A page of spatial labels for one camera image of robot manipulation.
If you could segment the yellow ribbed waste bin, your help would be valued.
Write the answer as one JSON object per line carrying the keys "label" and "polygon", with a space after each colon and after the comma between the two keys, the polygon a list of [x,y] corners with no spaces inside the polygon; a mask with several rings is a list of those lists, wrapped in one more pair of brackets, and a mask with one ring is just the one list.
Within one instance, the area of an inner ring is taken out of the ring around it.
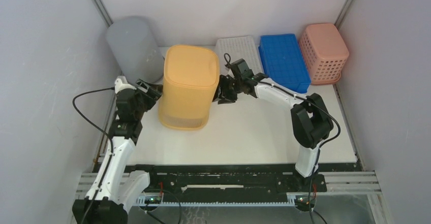
{"label": "yellow ribbed waste bin", "polygon": [[160,123],[176,130],[198,130],[209,118],[219,84],[218,56],[210,49],[174,45],[165,56]]}

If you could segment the white perforated plastic basket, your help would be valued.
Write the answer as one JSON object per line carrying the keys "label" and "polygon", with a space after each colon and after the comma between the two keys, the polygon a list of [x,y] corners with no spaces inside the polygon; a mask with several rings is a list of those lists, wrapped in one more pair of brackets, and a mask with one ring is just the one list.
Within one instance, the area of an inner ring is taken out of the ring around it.
{"label": "white perforated plastic basket", "polygon": [[241,58],[244,59],[254,74],[263,73],[258,49],[252,36],[218,39],[215,46],[215,53],[219,57],[221,75],[228,75],[228,69],[225,67],[225,53],[231,56],[232,62]]}

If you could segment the grey bin liner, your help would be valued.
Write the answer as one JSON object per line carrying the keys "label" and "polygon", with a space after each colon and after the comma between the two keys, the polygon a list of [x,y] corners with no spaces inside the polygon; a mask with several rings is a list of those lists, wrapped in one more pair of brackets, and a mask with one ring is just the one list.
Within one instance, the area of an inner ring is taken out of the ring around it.
{"label": "grey bin liner", "polygon": [[129,83],[139,79],[156,83],[164,73],[164,58],[143,17],[131,16],[114,22],[106,41]]}

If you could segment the blue compartment tray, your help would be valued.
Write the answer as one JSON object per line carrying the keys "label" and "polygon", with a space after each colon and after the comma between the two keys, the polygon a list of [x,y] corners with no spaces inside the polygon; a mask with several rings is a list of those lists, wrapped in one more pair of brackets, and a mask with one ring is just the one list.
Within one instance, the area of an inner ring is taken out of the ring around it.
{"label": "blue compartment tray", "polygon": [[307,93],[311,79],[295,34],[261,36],[258,50],[269,78],[297,93]]}

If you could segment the pink perforated plastic basket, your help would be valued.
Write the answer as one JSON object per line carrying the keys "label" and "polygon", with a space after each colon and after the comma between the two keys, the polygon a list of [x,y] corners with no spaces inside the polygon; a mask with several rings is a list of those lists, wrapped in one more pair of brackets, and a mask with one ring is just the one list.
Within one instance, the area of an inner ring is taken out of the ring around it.
{"label": "pink perforated plastic basket", "polygon": [[308,25],[299,47],[312,85],[337,83],[349,57],[349,50],[332,23]]}

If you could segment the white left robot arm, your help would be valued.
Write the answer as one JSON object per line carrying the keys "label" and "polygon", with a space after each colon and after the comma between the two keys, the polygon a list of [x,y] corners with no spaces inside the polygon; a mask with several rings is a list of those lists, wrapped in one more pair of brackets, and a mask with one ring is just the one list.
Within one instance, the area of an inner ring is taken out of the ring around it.
{"label": "white left robot arm", "polygon": [[138,196],[158,188],[159,179],[146,171],[133,171],[125,184],[121,179],[142,130],[142,117],[162,96],[163,86],[137,80],[130,84],[119,76],[111,88],[115,92],[115,117],[108,132],[107,155],[84,199],[74,202],[72,212],[77,223],[127,223]]}

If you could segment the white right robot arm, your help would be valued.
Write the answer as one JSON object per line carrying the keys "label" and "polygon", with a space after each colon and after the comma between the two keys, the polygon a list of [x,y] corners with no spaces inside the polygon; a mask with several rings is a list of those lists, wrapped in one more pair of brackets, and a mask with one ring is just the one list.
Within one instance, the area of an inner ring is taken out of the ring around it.
{"label": "white right robot arm", "polygon": [[225,53],[224,60],[230,74],[219,77],[213,101],[235,103],[243,93],[289,110],[293,134],[300,144],[294,186],[299,191],[308,191],[314,185],[313,175],[318,170],[321,147],[332,140],[330,132],[339,127],[339,123],[328,113],[319,94],[299,96],[263,73],[254,74],[242,58],[232,62],[231,56]]}

